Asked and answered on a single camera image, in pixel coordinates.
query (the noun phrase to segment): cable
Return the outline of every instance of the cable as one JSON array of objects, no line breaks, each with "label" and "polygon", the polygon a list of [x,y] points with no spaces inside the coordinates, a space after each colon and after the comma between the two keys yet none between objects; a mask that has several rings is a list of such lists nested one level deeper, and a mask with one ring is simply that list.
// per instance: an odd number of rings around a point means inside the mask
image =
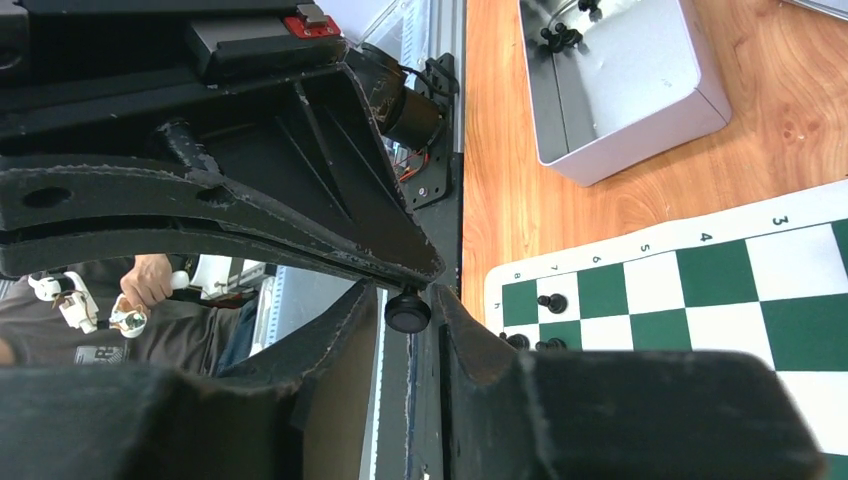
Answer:
[{"label": "cable", "polygon": [[401,175],[400,178],[398,178],[398,182],[403,183],[403,182],[409,180],[410,178],[418,175],[418,173],[421,172],[421,170],[424,170],[427,167],[427,164],[429,162],[430,162],[430,154],[427,153],[427,154],[424,155],[424,161],[421,162],[421,166],[416,168],[415,170],[413,170],[411,172],[406,172],[403,175]]},{"label": "cable", "polygon": [[407,156],[406,156],[403,160],[398,160],[397,162],[393,163],[393,164],[392,164],[392,168],[397,167],[398,165],[400,165],[401,163],[403,163],[403,162],[405,162],[405,161],[409,160],[409,159],[410,159],[410,158],[412,158],[412,157],[417,157],[418,155],[421,155],[421,152],[422,152],[422,151],[423,151],[423,150],[418,150],[417,152],[412,152],[412,153],[410,153],[410,154],[409,154],[409,155],[407,155]]},{"label": "cable", "polygon": [[421,80],[421,82],[423,82],[424,85],[427,85],[427,88],[429,88],[430,91],[433,92],[433,94],[440,95],[442,97],[450,97],[451,96],[450,93],[448,93],[444,90],[439,90],[438,88],[436,88],[436,86],[433,85],[433,82],[431,82],[430,79],[428,79],[423,73],[419,72],[418,70],[415,70],[415,69],[409,68],[409,67],[405,67],[403,65],[400,66],[400,69],[403,70],[404,72],[411,73],[411,74],[415,75],[416,77],[418,77],[418,79]]}]

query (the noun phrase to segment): person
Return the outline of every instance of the person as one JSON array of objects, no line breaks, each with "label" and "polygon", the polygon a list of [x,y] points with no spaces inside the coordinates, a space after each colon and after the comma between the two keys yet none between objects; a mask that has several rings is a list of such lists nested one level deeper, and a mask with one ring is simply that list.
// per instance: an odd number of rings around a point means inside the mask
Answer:
[{"label": "person", "polygon": [[255,302],[241,309],[210,308],[170,300],[173,271],[184,258],[153,254],[86,262],[67,267],[80,275],[107,320],[118,294],[148,314],[144,331],[125,338],[118,330],[88,335],[68,326],[58,307],[35,297],[27,277],[0,300],[0,365],[73,365],[138,362],[199,374],[246,358],[253,335]]}]

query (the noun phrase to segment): wood grain surface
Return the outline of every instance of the wood grain surface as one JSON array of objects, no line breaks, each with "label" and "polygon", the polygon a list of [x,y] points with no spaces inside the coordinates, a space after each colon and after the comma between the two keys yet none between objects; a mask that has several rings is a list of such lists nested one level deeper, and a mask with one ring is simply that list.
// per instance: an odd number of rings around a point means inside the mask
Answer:
[{"label": "wood grain surface", "polygon": [[848,22],[778,0],[696,0],[733,120],[581,188],[537,161],[517,0],[467,0],[462,301],[495,266],[848,174]]}]

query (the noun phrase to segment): chess piece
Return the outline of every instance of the chess piece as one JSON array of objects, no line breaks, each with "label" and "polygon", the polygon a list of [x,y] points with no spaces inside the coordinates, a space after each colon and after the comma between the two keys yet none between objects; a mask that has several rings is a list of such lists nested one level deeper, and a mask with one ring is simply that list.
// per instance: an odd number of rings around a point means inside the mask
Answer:
[{"label": "chess piece", "polygon": [[539,34],[547,40],[548,48],[553,53],[560,53],[566,48],[572,48],[583,41],[583,34],[573,28],[568,28],[559,22],[554,26],[556,33],[549,28],[543,28]]},{"label": "chess piece", "polygon": [[568,346],[562,339],[559,338],[551,338],[546,342],[548,350],[568,350]]},{"label": "chess piece", "polygon": [[577,8],[581,12],[595,13],[598,11],[599,3],[601,3],[601,0],[578,0]]},{"label": "chess piece", "polygon": [[526,336],[516,333],[515,335],[506,336],[506,333],[501,332],[498,335],[498,338],[508,343],[512,348],[516,350],[529,350],[530,349],[530,339]]},{"label": "chess piece", "polygon": [[551,338],[547,342],[536,342],[536,351],[544,352],[546,350],[568,350],[565,342],[559,338]]},{"label": "chess piece", "polygon": [[560,314],[568,308],[568,299],[558,293],[551,296],[539,295],[539,298],[536,299],[536,303],[543,307],[548,307],[548,310],[550,310],[551,313],[556,314]]}]

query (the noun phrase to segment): black chess piece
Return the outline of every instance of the black chess piece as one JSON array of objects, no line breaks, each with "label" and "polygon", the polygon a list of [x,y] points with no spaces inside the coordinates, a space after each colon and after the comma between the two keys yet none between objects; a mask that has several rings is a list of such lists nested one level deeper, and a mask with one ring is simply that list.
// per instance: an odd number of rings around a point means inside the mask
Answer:
[{"label": "black chess piece", "polygon": [[546,350],[568,350],[568,347],[565,345],[565,342],[559,338],[552,338],[547,342],[536,342],[536,351],[544,352]]},{"label": "black chess piece", "polygon": [[430,307],[414,289],[404,289],[403,293],[386,302],[386,323],[401,333],[424,331],[430,324],[430,315]]},{"label": "black chess piece", "polygon": [[556,33],[551,32],[549,28],[543,28],[539,34],[547,40],[548,48],[553,53],[560,53],[566,48],[572,48],[583,41],[583,34],[573,28],[568,28],[564,23],[559,22],[554,26]]},{"label": "black chess piece", "polygon": [[501,332],[498,335],[498,338],[505,341],[516,350],[530,349],[530,339],[520,333],[516,333],[515,335],[510,335],[509,337],[507,337],[504,332]]},{"label": "black chess piece", "polygon": [[539,295],[539,298],[536,299],[536,303],[543,307],[548,307],[551,313],[562,313],[568,308],[568,299],[564,296],[555,293],[551,296],[547,295]]},{"label": "black chess piece", "polygon": [[546,344],[548,350],[568,350],[568,345],[560,338],[551,338]]},{"label": "black chess piece", "polygon": [[578,0],[577,8],[581,12],[595,13],[598,10],[599,3],[601,3],[601,0]]}]

